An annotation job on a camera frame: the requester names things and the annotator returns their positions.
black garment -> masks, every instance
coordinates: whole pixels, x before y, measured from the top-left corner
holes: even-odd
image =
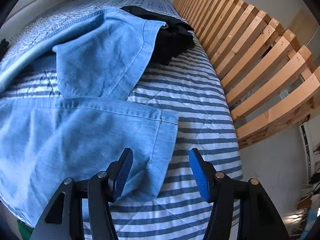
[[[177,57],[180,53],[195,45],[192,34],[188,32],[194,29],[181,20],[150,12],[138,6],[124,6],[121,9],[145,20],[167,23],[168,27],[161,28],[158,32],[151,62],[168,65],[172,57]]]

denim fabric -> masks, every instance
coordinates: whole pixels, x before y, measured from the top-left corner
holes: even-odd
[[[144,20],[118,8],[91,13],[57,29],[20,57],[5,59],[0,68],[0,92],[28,64],[53,49],[59,89],[65,97],[125,100],[143,74],[163,25],[165,22]]]
[[[174,112],[105,98],[0,100],[0,116],[1,198],[32,226],[63,179],[90,178],[126,147],[134,159],[122,196],[157,197],[178,127]]]

ribbed blue pad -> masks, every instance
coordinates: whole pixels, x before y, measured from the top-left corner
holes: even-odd
[[[190,163],[193,176],[195,177],[201,197],[203,197],[205,201],[209,201],[210,200],[209,182],[204,172],[202,171],[200,163],[195,153],[193,152],[193,150],[189,151],[189,163]]]
[[[113,193],[113,197],[115,199],[119,198],[123,192],[124,185],[127,182],[127,178],[132,167],[132,163],[133,163],[133,152],[132,150],[129,150],[128,155],[124,161],[124,164],[115,180],[115,191]]]

